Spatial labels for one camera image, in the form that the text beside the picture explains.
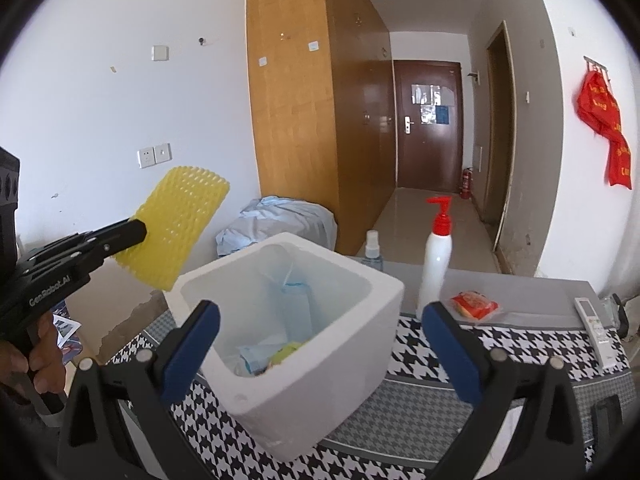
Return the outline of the person's left hand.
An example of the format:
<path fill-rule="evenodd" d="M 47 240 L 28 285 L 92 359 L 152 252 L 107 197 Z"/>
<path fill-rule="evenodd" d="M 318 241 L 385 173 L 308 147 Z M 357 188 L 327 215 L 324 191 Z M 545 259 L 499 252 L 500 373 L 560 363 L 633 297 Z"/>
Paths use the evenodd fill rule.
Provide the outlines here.
<path fill-rule="evenodd" d="M 23 394 L 24 389 L 12 385 L 15 374 L 35 373 L 34 387 L 38 393 L 61 393 L 66 384 L 66 370 L 62 352 L 58 348 L 58 331 L 53 314 L 45 313 L 38 320 L 38 344 L 24 356 L 13 344 L 1 341 L 1 383 Z"/>

